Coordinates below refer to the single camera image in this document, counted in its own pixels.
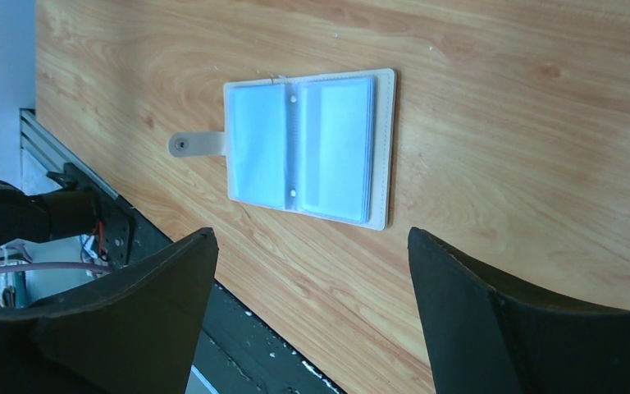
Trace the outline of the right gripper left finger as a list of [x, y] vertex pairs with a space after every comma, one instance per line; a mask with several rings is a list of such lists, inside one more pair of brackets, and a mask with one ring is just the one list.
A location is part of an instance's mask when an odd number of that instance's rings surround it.
[[24, 309], [0, 309], [0, 393], [182, 393], [218, 257], [205, 227]]

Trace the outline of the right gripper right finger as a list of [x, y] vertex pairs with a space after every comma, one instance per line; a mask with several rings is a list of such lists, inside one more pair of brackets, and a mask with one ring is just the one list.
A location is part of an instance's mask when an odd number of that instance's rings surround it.
[[561, 295], [430, 232], [409, 268], [439, 393], [630, 393], [630, 311]]

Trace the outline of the beige card holder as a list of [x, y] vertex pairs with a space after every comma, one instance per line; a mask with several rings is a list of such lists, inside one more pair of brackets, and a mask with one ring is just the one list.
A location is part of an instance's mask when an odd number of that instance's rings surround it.
[[383, 68], [228, 82], [223, 130], [176, 133], [168, 151], [224, 157], [236, 202], [380, 231], [396, 81]]

